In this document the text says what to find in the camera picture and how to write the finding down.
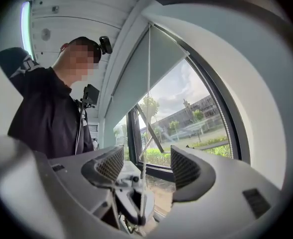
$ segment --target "black jacket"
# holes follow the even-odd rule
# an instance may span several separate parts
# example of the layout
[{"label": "black jacket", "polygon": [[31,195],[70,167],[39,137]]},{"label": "black jacket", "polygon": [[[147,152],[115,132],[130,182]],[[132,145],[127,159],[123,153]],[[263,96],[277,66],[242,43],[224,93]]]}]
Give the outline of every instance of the black jacket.
[{"label": "black jacket", "polygon": [[[7,59],[21,60],[21,66],[10,80],[22,94],[23,101],[8,135],[22,140],[32,150],[45,153],[48,158],[74,155],[80,111],[69,95],[71,89],[52,68],[41,67],[25,51],[24,57],[21,51],[17,54],[13,52]],[[86,114],[82,117],[77,154],[93,150]]]}]

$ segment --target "cloud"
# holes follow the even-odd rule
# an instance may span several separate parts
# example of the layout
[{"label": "cloud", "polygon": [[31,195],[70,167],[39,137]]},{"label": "cloud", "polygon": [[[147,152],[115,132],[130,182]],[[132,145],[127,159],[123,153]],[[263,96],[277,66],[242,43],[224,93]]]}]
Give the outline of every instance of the cloud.
[{"label": "cloud", "polygon": [[184,99],[193,104],[209,92],[194,69],[183,60],[151,89],[150,94],[159,102],[156,119],[161,120],[185,108]]}]

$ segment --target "white cable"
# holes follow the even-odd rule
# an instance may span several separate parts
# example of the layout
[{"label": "white cable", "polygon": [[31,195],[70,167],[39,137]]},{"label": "white cable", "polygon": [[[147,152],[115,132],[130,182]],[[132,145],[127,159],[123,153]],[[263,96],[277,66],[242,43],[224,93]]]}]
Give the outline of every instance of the white cable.
[{"label": "white cable", "polygon": [[153,137],[151,136],[151,138],[148,140],[147,144],[144,147],[144,150],[142,151],[141,155],[139,156],[139,159],[141,159],[141,157],[143,156],[143,154],[146,152],[147,147],[151,144],[151,141],[153,140]]},{"label": "white cable", "polygon": [[[148,68],[147,68],[147,102],[146,102],[146,137],[148,138],[148,125],[149,125],[149,116],[148,116],[148,103],[150,97],[150,77],[151,77],[151,25],[149,25],[149,39],[148,39]],[[141,217],[144,214],[144,195],[145,195],[145,186],[146,186],[146,150],[143,153],[143,171],[142,171],[142,194],[141,194]]]}]

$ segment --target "green grass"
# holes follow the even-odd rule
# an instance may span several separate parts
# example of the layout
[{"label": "green grass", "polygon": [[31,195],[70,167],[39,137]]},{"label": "green grass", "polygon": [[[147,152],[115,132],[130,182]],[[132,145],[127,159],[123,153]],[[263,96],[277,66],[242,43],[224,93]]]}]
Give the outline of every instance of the green grass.
[{"label": "green grass", "polygon": [[[216,142],[225,141],[228,140],[227,137],[219,137],[215,139],[210,139],[205,142],[196,142],[192,144],[190,147],[202,147],[206,145],[210,145]],[[230,147],[229,144],[223,145],[220,147],[215,147],[212,149],[205,150],[208,153],[218,155],[218,156],[224,156],[224,157],[231,157]],[[170,153],[161,153],[159,149],[157,148],[148,148],[146,150],[146,161],[150,164],[155,165],[162,165],[162,166],[171,166],[171,154]],[[129,160],[129,151],[128,148],[124,150],[124,160]]]}]

